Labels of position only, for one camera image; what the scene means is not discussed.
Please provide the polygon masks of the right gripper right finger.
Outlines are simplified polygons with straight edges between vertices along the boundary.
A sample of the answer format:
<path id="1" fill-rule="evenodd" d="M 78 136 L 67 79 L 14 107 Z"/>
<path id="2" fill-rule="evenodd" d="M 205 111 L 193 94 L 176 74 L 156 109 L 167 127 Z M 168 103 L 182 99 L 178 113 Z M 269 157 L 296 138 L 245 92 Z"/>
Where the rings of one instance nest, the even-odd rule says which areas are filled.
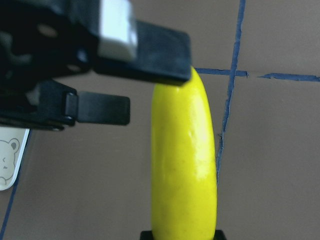
<path id="1" fill-rule="evenodd" d="M 214 233 L 214 240 L 227 240 L 224 232 L 221 229 L 216 229 Z"/>

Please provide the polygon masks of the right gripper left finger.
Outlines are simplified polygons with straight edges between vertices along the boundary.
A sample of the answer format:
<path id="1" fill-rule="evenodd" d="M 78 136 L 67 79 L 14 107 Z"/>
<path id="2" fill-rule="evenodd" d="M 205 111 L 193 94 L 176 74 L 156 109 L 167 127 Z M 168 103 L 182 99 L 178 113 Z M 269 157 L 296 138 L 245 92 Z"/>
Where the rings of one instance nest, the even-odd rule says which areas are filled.
<path id="1" fill-rule="evenodd" d="M 151 230 L 145 230 L 140 233 L 139 240 L 153 240 L 153 233 Z"/>

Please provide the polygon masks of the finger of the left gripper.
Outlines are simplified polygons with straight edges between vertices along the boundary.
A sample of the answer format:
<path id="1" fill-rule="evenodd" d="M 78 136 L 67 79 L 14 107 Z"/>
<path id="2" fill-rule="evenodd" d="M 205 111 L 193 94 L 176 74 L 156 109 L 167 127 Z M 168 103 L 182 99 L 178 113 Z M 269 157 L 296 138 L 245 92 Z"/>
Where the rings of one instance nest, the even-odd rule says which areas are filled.
<path id="1" fill-rule="evenodd" d="M 81 91 L 65 95 L 65 115 L 79 123 L 126 126 L 131 119 L 127 96 Z"/>
<path id="2" fill-rule="evenodd" d="M 182 85 L 191 77 L 187 33 L 136 19 L 129 0 L 99 1 L 96 73 Z"/>

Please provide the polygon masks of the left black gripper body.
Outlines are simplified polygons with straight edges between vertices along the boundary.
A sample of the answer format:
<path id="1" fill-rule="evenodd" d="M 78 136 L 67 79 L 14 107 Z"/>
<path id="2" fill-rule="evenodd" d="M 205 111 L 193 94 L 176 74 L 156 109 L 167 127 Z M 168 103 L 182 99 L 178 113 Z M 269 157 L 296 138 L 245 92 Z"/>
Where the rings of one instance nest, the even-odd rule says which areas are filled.
<path id="1" fill-rule="evenodd" d="M 97 56 L 98 0 L 0 3 L 0 124 L 63 130 L 76 122 L 77 91 L 56 78 L 84 74 Z"/>

